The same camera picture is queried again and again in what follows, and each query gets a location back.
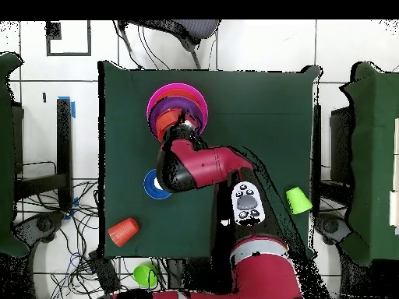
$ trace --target green cup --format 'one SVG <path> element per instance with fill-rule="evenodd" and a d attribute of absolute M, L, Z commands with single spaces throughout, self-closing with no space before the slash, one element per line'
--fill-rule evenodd
<path fill-rule="evenodd" d="M 142 287 L 155 287 L 158 275 L 159 269 L 151 262 L 137 266 L 133 271 L 133 279 Z"/>
<path fill-rule="evenodd" d="M 287 200 L 292 214 L 299 214 L 312 208 L 312 203 L 299 187 L 287 191 Z"/>

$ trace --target orange cup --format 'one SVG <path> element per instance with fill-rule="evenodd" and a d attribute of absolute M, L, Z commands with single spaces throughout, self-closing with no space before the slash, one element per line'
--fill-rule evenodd
<path fill-rule="evenodd" d="M 121 247 L 139 231 L 139 225 L 133 218 L 127 218 L 108 229 L 113 242 Z"/>

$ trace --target blue plate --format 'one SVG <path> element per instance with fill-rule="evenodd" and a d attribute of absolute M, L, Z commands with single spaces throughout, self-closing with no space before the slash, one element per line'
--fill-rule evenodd
<path fill-rule="evenodd" d="M 144 178 L 144 190 L 149 197 L 152 197 L 153 199 L 166 199 L 171 195 L 171 193 L 155 187 L 154 180 L 156 177 L 157 174 L 155 169 L 147 173 L 146 177 Z"/>

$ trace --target cable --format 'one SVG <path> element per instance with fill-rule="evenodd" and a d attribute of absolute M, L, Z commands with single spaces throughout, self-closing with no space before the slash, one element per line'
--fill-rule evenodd
<path fill-rule="evenodd" d="M 212 56 L 212 50 L 214 49 L 215 41 L 216 41 L 216 39 L 214 40 L 214 42 L 212 43 L 212 46 L 210 47 L 208 70 L 209 70 L 209 67 L 210 67 L 210 56 Z"/>
<path fill-rule="evenodd" d="M 216 29 L 216 70 L 217 70 L 217 49 L 219 48 L 219 24 L 217 25 L 217 29 Z"/>
<path fill-rule="evenodd" d="M 162 266 L 164 267 L 164 269 L 165 269 L 169 274 L 171 274 L 176 280 L 178 280 L 178 281 L 181 280 L 180 276 L 177 276 L 176 274 L 174 274 L 174 273 L 164 264 L 164 261 L 163 261 L 162 259 L 161 259 L 161 263 L 162 263 Z"/>
<path fill-rule="evenodd" d="M 319 211 L 319 213 L 331 212 L 331 211 L 341 211 L 341 210 L 343 210 L 343 209 L 347 209 L 347 207 L 346 207 L 346 206 L 342 206 L 342 207 L 339 207 L 339 208 L 337 208 L 337 209 L 321 209 L 321 210 Z"/>
<path fill-rule="evenodd" d="M 59 231 L 61 231 L 62 235 L 64 235 L 65 239 L 66 239 L 66 248 L 68 249 L 68 252 L 73 255 L 73 252 L 71 252 L 71 249 L 69 248 L 69 240 L 68 237 L 66 236 L 66 234 L 64 233 L 64 231 L 60 228 Z"/>
<path fill-rule="evenodd" d="M 128 48 L 128 53 L 129 53 L 130 59 L 137 65 L 137 68 L 138 68 L 138 69 L 145 69 L 143 66 L 141 66 L 139 63 L 137 63 L 137 62 L 133 59 L 133 57 L 132 57 L 132 48 L 130 47 L 129 42 L 128 42 L 124 37 L 122 37 L 122 36 L 118 33 L 118 28 L 116 27 L 115 21 L 112 20 L 112 22 L 113 22 L 113 24 L 114 24 L 114 28 L 115 28 L 116 35 L 117 35 L 118 37 L 120 37 L 120 38 L 125 42 L 125 45 L 126 45 L 126 47 Z"/>
<path fill-rule="evenodd" d="M 337 214 L 339 214 L 339 216 L 342 216 L 342 214 L 340 214 L 336 208 L 334 208 L 331 204 L 329 204 L 328 202 L 326 202 L 325 199 L 320 199 L 320 201 L 326 203 L 333 211 L 335 211 Z"/>
<path fill-rule="evenodd" d="M 139 30 L 139 26 L 137 26 L 137 33 L 139 34 L 139 38 L 140 38 L 140 42 L 143 45 L 144 51 L 146 51 L 148 57 L 150 58 L 150 60 L 153 62 L 153 64 L 155 65 L 155 68 L 157 68 L 157 70 L 159 70 L 159 68 L 157 67 L 157 65 L 155 64 L 153 58 L 150 57 L 150 54 L 148 54 L 148 51 L 146 49 L 146 46 L 144 46 L 143 41 L 141 40 L 141 36 L 140 36 L 140 30 Z"/>
<path fill-rule="evenodd" d="M 327 165 L 320 165 L 321 167 L 325 167 L 325 168 L 331 168 L 331 166 L 327 166 Z"/>
<path fill-rule="evenodd" d="M 66 272 L 65 272 L 65 273 L 67 273 L 67 274 L 69 273 L 69 268 L 71 267 L 73 260 L 76 259 L 76 258 L 79 258 L 79 256 L 76 256 L 76 254 L 71 255 L 71 257 L 70 257 L 70 259 L 69 259 L 68 268 L 66 269 Z M 51 299 L 57 299 L 57 298 L 58 298 L 59 294 L 61 294 L 62 288 L 64 288 L 64 282 L 66 281 L 66 279 L 67 279 L 68 277 L 69 277 L 69 275 L 66 275 L 66 276 L 64 277 L 64 279 L 62 279 L 62 281 L 61 281 L 62 284 L 61 284 L 61 282 L 60 282 L 61 286 L 59 286 L 57 296 L 54 296 L 54 293 L 55 293 L 55 290 L 54 290 L 54 291 L 53 291 L 53 294 L 51 295 Z"/>
<path fill-rule="evenodd" d="M 45 162 L 34 162 L 34 163 L 26 163 L 26 164 L 22 164 L 22 166 L 28 166 L 28 165 L 36 165 L 36 164 L 53 164 L 54 165 L 54 173 L 57 173 L 57 166 L 55 165 L 54 162 L 49 161 L 45 161 Z"/>
<path fill-rule="evenodd" d="M 219 21 L 219 23 L 217 24 L 215 31 L 208 38 L 212 37 L 219 30 L 219 26 L 221 24 L 221 19 L 219 19 L 218 21 Z"/>
<path fill-rule="evenodd" d="M 143 27 L 143 39 L 144 39 L 144 43 L 146 44 L 146 46 L 148 47 L 148 50 L 150 51 L 150 53 L 159 61 L 161 62 L 164 66 L 166 66 L 168 68 L 168 70 L 170 70 L 171 68 L 169 68 L 161 59 L 159 59 L 150 49 L 150 46 L 148 46 L 148 43 L 146 41 L 146 35 L 144 34 L 144 27 Z"/>

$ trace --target green panel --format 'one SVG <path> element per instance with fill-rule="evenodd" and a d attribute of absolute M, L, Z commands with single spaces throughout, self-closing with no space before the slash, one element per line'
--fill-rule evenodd
<path fill-rule="evenodd" d="M 13 53 L 0 53 L 0 252 L 22 257 L 28 247 L 14 238 L 11 222 L 14 218 L 14 135 L 11 112 L 11 93 L 8 79 L 12 71 L 22 64 Z"/>
<path fill-rule="evenodd" d="M 361 265 L 399 259 L 399 237 L 389 225 L 394 175 L 394 120 L 399 118 L 399 75 L 358 65 L 344 88 L 353 100 L 356 126 L 351 139 L 355 198 L 349 216 L 354 229 L 341 244 Z"/>
<path fill-rule="evenodd" d="M 294 186 L 309 194 L 317 67 L 304 73 L 128 71 L 104 62 L 104 70 L 106 256 L 210 254 L 212 187 L 164 200 L 152 199 L 143 189 L 160 148 L 148 129 L 147 103 L 168 83 L 188 83 L 204 96 L 209 118 L 203 138 L 208 145 L 251 149 L 266 164 L 283 199 L 285 190 Z M 118 248 L 107 231 L 128 216 L 139 222 L 140 231 Z M 294 218 L 304 242 L 308 216 Z"/>

